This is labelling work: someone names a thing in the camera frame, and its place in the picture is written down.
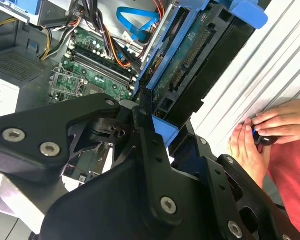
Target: red wire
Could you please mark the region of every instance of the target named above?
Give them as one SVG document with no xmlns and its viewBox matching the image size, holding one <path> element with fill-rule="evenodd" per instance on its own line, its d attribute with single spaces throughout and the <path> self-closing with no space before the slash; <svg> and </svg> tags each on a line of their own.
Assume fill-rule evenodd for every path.
<svg viewBox="0 0 300 240">
<path fill-rule="evenodd" d="M 160 21 L 161 21 L 161 19 L 162 19 L 162 17 L 163 17 L 162 12 L 161 12 L 161 9 L 160 9 L 160 7 L 159 7 L 159 5 L 158 5 L 158 3 L 157 3 L 156 0 L 153 0 L 153 2 L 154 2 L 154 4 L 156 5 L 156 8 L 157 8 L 158 11 L 159 11 Z"/>
<path fill-rule="evenodd" d="M 160 5 L 161 5 L 161 8 L 162 8 L 162 16 L 164 16 L 166 11 L 165 11 L 165 7 L 164 7 L 164 4 L 163 4 L 162 0 L 160 0 Z"/>
</svg>

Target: white metal panel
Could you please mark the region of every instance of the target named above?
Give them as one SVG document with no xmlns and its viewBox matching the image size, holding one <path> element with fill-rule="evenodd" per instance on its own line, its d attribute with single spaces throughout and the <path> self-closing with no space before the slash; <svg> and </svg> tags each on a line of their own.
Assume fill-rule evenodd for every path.
<svg viewBox="0 0 300 240">
<path fill-rule="evenodd" d="M 191 118 L 215 155 L 227 152 L 235 126 L 300 98 L 300 0 L 273 0 L 268 23 L 248 40 Z"/>
<path fill-rule="evenodd" d="M 16 112 L 20 89 L 0 79 L 0 117 Z"/>
</svg>

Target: orange wire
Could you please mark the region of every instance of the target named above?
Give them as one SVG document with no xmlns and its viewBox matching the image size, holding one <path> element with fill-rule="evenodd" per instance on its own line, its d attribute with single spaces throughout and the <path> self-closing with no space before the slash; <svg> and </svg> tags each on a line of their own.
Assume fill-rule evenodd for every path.
<svg viewBox="0 0 300 240">
<path fill-rule="evenodd" d="M 113 52 L 113 55 L 114 55 L 115 60 L 118 62 L 118 64 L 119 64 L 120 66 L 125 67 L 125 68 L 129 67 L 129 66 L 131 65 L 130 63 L 123 64 L 123 63 L 120 61 L 120 59 L 118 58 L 117 53 L 116 53 L 116 50 L 115 50 L 114 43 L 112 42 L 112 38 L 111 38 L 111 36 L 110 36 L 110 33 L 109 33 L 109 31 L 108 31 L 108 29 L 107 29 L 106 27 L 104 27 L 104 29 L 105 29 L 106 32 L 107 32 L 107 35 L 108 35 L 108 38 L 109 38 L 109 41 L 110 41 L 111 49 L 112 49 L 112 52 Z"/>
<path fill-rule="evenodd" d="M 162 12 L 161 12 L 161 10 L 160 10 L 160 7 L 159 7 L 158 3 L 156 2 L 156 0 L 153 0 L 153 2 L 154 2 L 154 4 L 156 5 L 156 8 L 157 8 L 158 11 L 159 11 L 160 21 L 161 21 L 161 19 L 162 19 Z"/>
<path fill-rule="evenodd" d="M 165 7 L 164 7 L 164 4 L 163 4 L 162 0 L 160 0 L 160 5 L 162 7 L 162 16 L 164 16 L 166 11 L 165 11 Z"/>
</svg>

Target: motherboard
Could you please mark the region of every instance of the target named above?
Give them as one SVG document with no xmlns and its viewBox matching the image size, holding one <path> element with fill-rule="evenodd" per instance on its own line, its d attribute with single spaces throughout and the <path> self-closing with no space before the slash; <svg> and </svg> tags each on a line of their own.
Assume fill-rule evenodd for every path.
<svg viewBox="0 0 300 240">
<path fill-rule="evenodd" d="M 130 100 L 138 73 L 118 65 L 108 57 L 102 39 L 77 28 L 68 50 L 51 77 L 49 103 L 58 103 L 97 93 L 116 99 Z"/>
</svg>

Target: yellow wire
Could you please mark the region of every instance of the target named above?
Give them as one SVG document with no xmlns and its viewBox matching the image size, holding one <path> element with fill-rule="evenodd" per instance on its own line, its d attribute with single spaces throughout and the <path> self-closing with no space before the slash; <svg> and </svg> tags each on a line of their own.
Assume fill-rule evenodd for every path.
<svg viewBox="0 0 300 240">
<path fill-rule="evenodd" d="M 44 29 L 44 31 L 46 33 L 46 38 L 47 38 L 45 52 L 44 52 L 44 54 L 43 54 L 43 56 L 41 58 L 42 60 L 44 60 L 45 57 L 47 57 L 48 54 L 49 54 L 49 52 L 50 52 L 51 40 L 50 40 L 50 37 L 49 37 L 48 29 L 46 29 L 44 26 L 41 26 L 41 27 Z"/>
<path fill-rule="evenodd" d="M 15 21 L 18 21 L 18 19 L 16 19 L 16 18 L 9 18 L 7 20 L 4 20 L 4 21 L 0 22 L 0 27 L 3 26 L 3 25 L 5 25 L 5 24 L 13 23 Z"/>
</svg>

